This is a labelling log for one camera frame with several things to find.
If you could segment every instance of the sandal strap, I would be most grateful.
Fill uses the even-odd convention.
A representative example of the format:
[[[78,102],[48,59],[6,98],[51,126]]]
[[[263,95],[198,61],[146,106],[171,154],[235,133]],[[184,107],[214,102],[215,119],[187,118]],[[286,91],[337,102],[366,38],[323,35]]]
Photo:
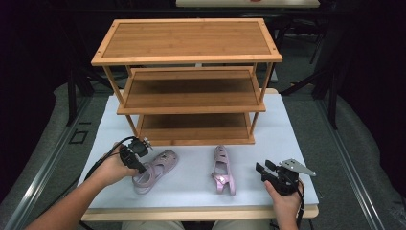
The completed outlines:
[[[146,166],[147,170],[138,176],[132,177],[132,183],[139,188],[147,188],[151,186],[153,183],[155,183],[154,168],[150,165],[150,163],[145,163],[144,165]],[[149,176],[148,181],[144,183],[138,182],[141,181],[144,176]]]
[[[229,175],[223,175],[218,172],[213,172],[212,177],[217,184],[217,192],[221,194],[224,190],[224,185],[230,182]]]

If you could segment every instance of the wooden shoe rack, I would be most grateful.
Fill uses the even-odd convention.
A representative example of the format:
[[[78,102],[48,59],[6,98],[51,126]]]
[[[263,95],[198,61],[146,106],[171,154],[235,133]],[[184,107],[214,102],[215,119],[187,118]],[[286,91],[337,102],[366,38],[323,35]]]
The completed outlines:
[[[92,65],[104,69],[135,136],[155,146],[231,145],[255,143],[272,65],[281,61],[260,18],[118,19]],[[113,66],[125,66],[124,91]]]

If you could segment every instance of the metal rail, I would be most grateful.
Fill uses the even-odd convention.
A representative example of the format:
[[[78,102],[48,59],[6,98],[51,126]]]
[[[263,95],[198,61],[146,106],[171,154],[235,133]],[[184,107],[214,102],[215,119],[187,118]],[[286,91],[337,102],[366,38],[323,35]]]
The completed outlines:
[[[58,160],[63,154],[63,150],[67,142],[69,142],[69,136],[75,132],[75,126],[78,123],[80,116],[84,113],[87,106],[90,104],[91,98],[83,97],[78,106],[77,119],[73,121],[70,126],[67,126],[59,137],[56,143],[56,147],[52,154],[48,156],[45,162],[42,164],[35,176],[32,184],[24,194],[21,202],[18,204],[14,213],[11,215],[9,222],[6,225],[6,230],[23,229],[26,224],[27,218],[35,206],[39,196],[42,194],[48,180],[50,179]]]
[[[373,206],[372,200],[366,188],[364,187],[361,178],[358,175],[355,166],[352,164],[349,152],[347,151],[347,148],[344,145],[340,134],[338,133],[337,130],[333,129],[330,122],[328,121],[327,106],[322,100],[316,100],[316,104],[319,109],[319,112],[325,115],[323,116],[324,122],[326,123],[326,126],[328,127],[328,130],[331,136],[333,137],[335,144],[337,145],[337,149],[340,152],[340,159],[341,163],[343,164],[344,172],[346,173],[347,178],[350,181],[350,185],[353,188],[355,196],[358,199],[358,202],[361,206],[362,211],[364,212],[365,218],[367,219],[370,228],[385,229],[385,227],[382,224],[382,221],[379,218],[379,215],[377,214]]]

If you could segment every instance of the person's arm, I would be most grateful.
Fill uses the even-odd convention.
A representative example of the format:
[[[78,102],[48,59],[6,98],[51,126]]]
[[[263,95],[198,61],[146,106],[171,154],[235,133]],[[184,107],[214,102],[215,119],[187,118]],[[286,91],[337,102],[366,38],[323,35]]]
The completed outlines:
[[[265,188],[274,200],[274,211],[280,230],[297,230],[296,216],[301,205],[301,198],[296,192],[292,195],[280,195],[269,181],[265,181]],[[299,190],[302,191],[302,184],[299,183]]]
[[[87,180],[26,229],[76,229],[90,203],[103,188],[136,173],[123,164],[118,154],[108,157]]]

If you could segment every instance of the black curtain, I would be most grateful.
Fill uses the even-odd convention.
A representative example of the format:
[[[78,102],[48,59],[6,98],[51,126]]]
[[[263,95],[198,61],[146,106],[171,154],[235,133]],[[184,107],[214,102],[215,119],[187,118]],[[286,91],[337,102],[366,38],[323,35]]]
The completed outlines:
[[[0,4],[2,201],[48,124],[56,102],[53,92],[67,81],[70,68],[56,21],[36,1]]]
[[[406,196],[406,4],[367,1],[360,39],[339,94],[370,130],[380,164]]]

